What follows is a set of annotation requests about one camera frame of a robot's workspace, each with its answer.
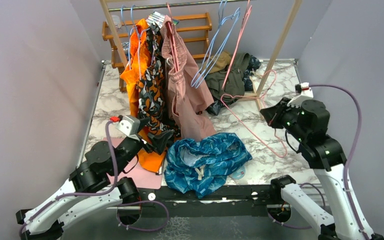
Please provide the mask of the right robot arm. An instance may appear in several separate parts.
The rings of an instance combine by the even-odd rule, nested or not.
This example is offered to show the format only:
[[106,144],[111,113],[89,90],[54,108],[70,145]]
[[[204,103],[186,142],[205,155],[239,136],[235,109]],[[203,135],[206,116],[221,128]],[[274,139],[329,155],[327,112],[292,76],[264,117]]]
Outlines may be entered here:
[[304,100],[289,106],[284,97],[276,105],[260,110],[267,124],[285,129],[299,142],[298,153],[319,179],[331,213],[325,211],[290,175],[270,182],[269,199],[290,204],[316,232],[319,240],[382,240],[363,219],[345,169],[347,158],[341,144],[327,135],[330,113],[323,102]]

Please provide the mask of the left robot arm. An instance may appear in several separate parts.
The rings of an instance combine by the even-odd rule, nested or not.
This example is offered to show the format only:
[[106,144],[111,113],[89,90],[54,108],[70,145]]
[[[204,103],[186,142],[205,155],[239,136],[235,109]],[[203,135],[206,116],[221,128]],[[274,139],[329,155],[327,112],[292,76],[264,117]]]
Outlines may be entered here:
[[64,231],[80,220],[110,207],[142,207],[157,204],[154,199],[141,199],[140,192],[125,168],[139,158],[141,150],[162,154],[173,130],[165,130],[148,139],[140,131],[150,118],[138,119],[131,115],[113,116],[105,124],[106,140],[99,141],[85,154],[82,162],[47,200],[31,209],[16,213],[20,225],[18,235],[22,240],[58,240]]

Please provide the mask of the blue patterned shorts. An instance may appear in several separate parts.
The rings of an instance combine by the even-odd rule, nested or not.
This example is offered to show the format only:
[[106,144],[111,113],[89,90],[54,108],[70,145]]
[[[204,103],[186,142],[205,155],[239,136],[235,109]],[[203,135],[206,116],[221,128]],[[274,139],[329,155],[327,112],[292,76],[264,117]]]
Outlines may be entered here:
[[170,189],[182,194],[193,191],[202,199],[252,158],[235,133],[216,133],[201,141],[185,138],[168,149],[164,179]]

